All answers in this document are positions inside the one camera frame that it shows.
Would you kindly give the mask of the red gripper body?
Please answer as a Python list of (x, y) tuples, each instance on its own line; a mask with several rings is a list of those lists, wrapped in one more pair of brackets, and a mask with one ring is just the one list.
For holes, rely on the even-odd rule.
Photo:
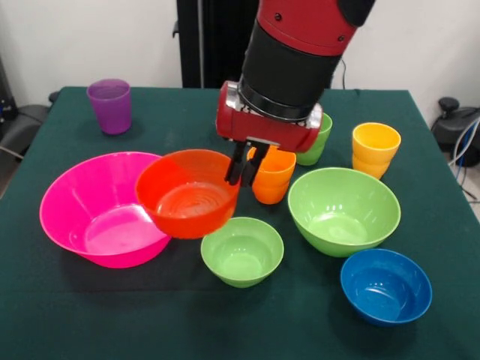
[(250, 109), (241, 99), (236, 82), (226, 81), (220, 88), (216, 129), (221, 137), (237, 142), (266, 143), (286, 152), (304, 153), (315, 143), (322, 122), (323, 109), (319, 104), (305, 120), (283, 121)]

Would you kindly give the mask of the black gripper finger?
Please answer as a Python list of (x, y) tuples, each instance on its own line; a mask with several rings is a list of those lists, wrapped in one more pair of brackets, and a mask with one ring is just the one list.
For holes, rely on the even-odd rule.
[(229, 185), (236, 185), (241, 177), (243, 169), (243, 155), (245, 152), (245, 143), (234, 141), (235, 148), (230, 158), (229, 167), (226, 171), (225, 181)]
[(241, 174), (241, 186), (251, 187), (254, 179), (260, 169), (263, 159), (266, 157), (270, 145), (268, 144), (253, 144), (251, 150), (253, 155), (247, 159)]

